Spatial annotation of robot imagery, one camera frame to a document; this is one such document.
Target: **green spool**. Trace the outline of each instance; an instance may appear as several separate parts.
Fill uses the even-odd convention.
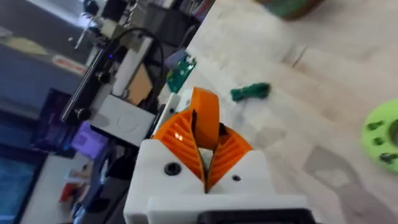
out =
[[[398,173],[398,99],[379,106],[366,118],[362,128],[362,145],[370,158],[383,168]]]
[[[320,0],[257,0],[273,14],[284,19],[297,19],[309,12]]]

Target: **circuit board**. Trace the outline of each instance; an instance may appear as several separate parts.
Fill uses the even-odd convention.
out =
[[[172,93],[178,93],[178,91],[180,91],[196,64],[197,61],[195,58],[187,55],[179,61],[174,69],[168,72],[166,82]]]

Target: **green object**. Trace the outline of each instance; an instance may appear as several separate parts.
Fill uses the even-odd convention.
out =
[[[195,58],[187,55],[177,64],[175,69],[169,71],[166,77],[166,82],[172,93],[178,93],[178,91],[180,91],[182,85],[187,80],[196,64],[197,61]]]
[[[268,83],[256,83],[251,86],[243,87],[240,89],[231,90],[232,100],[241,101],[246,98],[267,98],[271,90],[271,85]]]
[[[379,106],[366,118],[362,128],[362,145],[373,161],[398,173],[398,99]]]
[[[306,14],[320,0],[257,0],[263,3],[273,14],[285,18],[295,19]]]

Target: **white table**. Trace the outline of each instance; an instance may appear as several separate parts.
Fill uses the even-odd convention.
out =
[[[305,194],[323,223],[398,223],[398,178],[360,144],[365,117],[398,96],[397,21],[395,0],[327,0],[295,22],[217,0],[183,89],[218,94],[221,122],[265,153],[278,193]],[[256,82],[272,84],[268,100],[231,101]]]

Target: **black cable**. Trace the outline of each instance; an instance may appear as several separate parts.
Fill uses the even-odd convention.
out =
[[[155,36],[155,34],[153,34],[151,31],[145,29],[145,28],[141,28],[141,27],[134,27],[134,28],[130,28],[128,30],[125,30],[124,32],[122,32],[121,34],[119,34],[116,38],[114,38],[108,45],[107,49],[105,50],[105,52],[109,52],[112,49],[112,46],[114,44],[119,44],[119,41],[126,35],[129,34],[131,32],[141,32],[142,34],[144,34],[145,36],[148,36],[150,38],[153,39],[154,43],[156,44],[156,46],[158,46],[159,50],[160,50],[160,75],[153,87],[152,90],[152,95],[149,98],[149,101],[146,102],[146,105],[144,105],[144,109],[148,109],[150,107],[151,104],[153,104],[153,102],[155,101],[157,95],[159,95],[160,93],[160,88],[161,88],[161,84],[163,83],[163,79],[165,79],[165,73],[164,73],[164,51],[163,51],[163,47],[162,47],[162,43],[159,40],[159,38],[157,38]]]

